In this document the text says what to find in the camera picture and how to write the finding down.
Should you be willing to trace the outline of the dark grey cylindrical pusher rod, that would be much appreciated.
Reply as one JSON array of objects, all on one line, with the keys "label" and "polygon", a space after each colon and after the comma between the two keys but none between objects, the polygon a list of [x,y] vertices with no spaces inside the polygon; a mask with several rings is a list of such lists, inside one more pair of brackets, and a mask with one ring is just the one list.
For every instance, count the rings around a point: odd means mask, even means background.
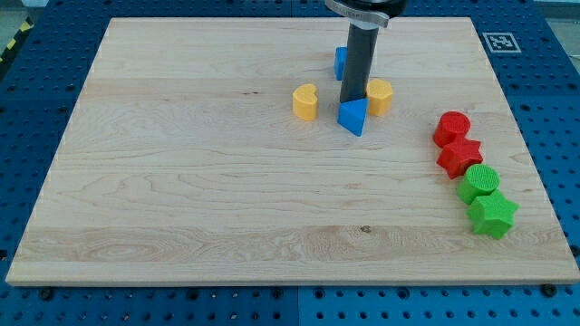
[{"label": "dark grey cylindrical pusher rod", "polygon": [[363,29],[350,24],[340,93],[341,103],[366,97],[378,32],[377,25]]}]

